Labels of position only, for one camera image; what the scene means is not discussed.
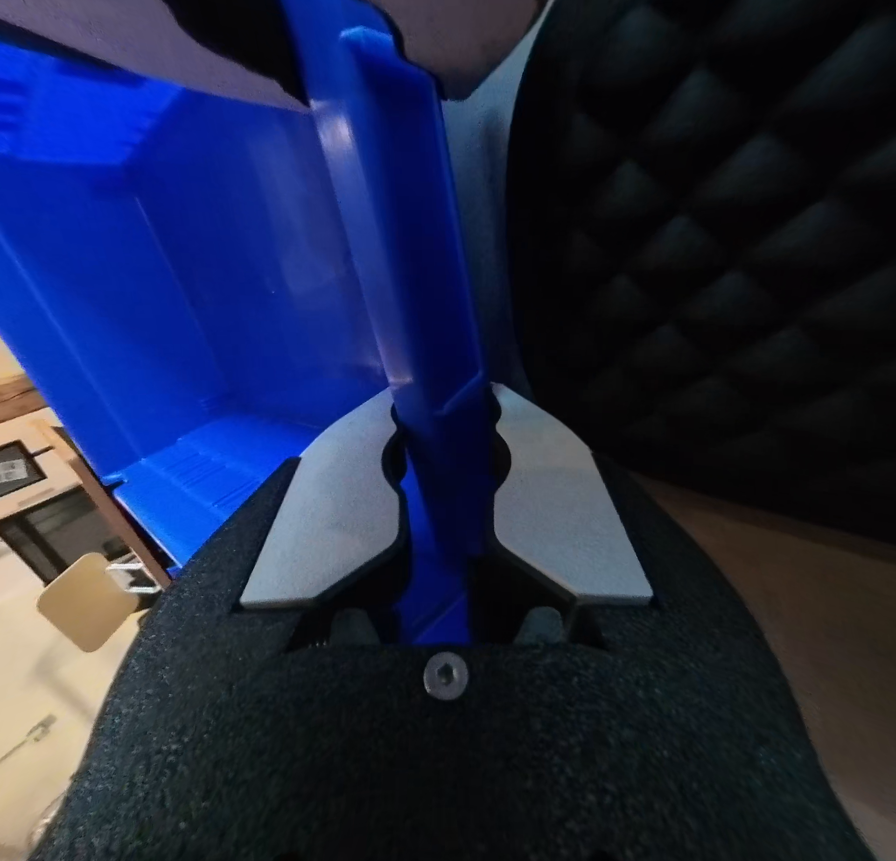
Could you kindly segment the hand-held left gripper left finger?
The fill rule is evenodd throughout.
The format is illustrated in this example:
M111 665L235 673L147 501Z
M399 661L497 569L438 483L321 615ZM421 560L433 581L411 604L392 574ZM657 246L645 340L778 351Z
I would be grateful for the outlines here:
M243 609L311 608L408 553L401 426L385 389L301 455L240 597Z

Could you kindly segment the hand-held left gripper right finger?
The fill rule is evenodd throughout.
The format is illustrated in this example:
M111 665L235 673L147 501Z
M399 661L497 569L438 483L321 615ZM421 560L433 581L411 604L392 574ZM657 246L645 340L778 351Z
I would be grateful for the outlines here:
M510 458L494 500L498 546L560 597L647 606L653 590L591 450L529 399L492 390Z

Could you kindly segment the blue plastic bin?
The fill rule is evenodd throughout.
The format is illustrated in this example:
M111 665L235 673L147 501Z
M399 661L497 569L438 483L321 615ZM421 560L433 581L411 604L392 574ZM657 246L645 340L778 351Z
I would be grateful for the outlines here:
M308 610L472 643L491 389L448 100L363 0L278 1L307 108L2 43L2 339L179 579L388 389L408 553Z

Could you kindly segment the white document stand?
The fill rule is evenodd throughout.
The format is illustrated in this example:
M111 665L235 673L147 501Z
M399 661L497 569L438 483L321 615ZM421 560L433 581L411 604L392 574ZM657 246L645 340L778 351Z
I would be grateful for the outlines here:
M42 590L37 611L76 648L93 653L161 592L160 583L134 553L110 561L91 552Z

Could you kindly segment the black quilted wrist rest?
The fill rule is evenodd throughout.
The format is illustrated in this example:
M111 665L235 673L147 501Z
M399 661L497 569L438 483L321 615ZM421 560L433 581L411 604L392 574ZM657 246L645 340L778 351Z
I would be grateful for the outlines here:
M556 0L506 185L542 407L639 474L894 542L895 0Z

